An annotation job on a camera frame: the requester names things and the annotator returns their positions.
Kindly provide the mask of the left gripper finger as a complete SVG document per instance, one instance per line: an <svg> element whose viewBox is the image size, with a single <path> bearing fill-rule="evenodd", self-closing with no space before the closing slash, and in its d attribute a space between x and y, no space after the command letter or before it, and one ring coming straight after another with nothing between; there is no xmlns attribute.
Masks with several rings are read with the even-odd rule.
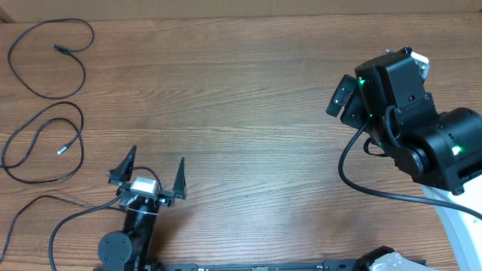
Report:
<svg viewBox="0 0 482 271"><path fill-rule="evenodd" d="M172 187L175 198L185 199L187 197L187 186L185 181L185 158L182 157L178 166L175 181Z"/></svg>
<svg viewBox="0 0 482 271"><path fill-rule="evenodd" d="M135 145L132 146L124 160L115 169L109 171L109 181L130 181L136 158L136 149Z"/></svg>

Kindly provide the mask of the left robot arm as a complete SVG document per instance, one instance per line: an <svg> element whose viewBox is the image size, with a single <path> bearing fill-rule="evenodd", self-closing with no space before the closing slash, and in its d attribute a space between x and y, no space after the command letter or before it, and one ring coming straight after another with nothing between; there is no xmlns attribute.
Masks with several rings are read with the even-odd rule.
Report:
<svg viewBox="0 0 482 271"><path fill-rule="evenodd" d="M121 230L104 235L98 245L102 270L163 270L159 260L148 258L154 225L161 207L172 207L187 197L185 160L181 159L171 191L164 190L157 177L132 180L136 146L109 172L109 184L117 186L119 209L126 212Z"/></svg>

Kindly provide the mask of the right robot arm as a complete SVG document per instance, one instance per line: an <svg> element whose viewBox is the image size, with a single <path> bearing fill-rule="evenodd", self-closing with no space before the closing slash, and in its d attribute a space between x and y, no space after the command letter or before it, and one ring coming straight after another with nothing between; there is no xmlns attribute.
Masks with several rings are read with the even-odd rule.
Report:
<svg viewBox="0 0 482 271"><path fill-rule="evenodd" d="M424 83L429 60L410 47L387 50L344 75L327 113L367 133L423 189L408 196L356 185L371 196L435 208L461 270L481 268L481 116L469 108L438 112Z"/></svg>

